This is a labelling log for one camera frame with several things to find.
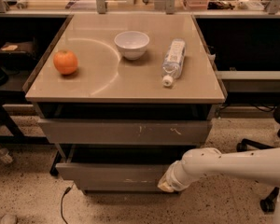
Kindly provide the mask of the white and yellow gripper body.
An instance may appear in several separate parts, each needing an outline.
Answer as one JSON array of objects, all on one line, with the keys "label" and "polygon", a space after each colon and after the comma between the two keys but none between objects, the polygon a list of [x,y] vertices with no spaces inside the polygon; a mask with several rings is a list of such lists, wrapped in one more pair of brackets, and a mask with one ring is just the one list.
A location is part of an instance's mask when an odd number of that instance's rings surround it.
[{"label": "white and yellow gripper body", "polygon": [[167,183],[166,181],[166,177],[163,176],[159,183],[158,183],[158,188],[164,192],[168,192],[168,193],[171,193],[171,192],[174,192],[175,190]]}]

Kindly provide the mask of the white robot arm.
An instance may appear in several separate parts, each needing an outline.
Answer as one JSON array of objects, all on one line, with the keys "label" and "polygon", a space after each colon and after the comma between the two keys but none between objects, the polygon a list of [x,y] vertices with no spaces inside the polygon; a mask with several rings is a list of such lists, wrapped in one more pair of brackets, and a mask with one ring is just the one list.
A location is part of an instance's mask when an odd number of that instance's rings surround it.
[{"label": "white robot arm", "polygon": [[191,149],[169,166],[158,188],[165,192],[181,191],[212,175],[251,179],[278,187],[273,224],[280,224],[280,147],[236,153],[221,153],[213,147]]}]

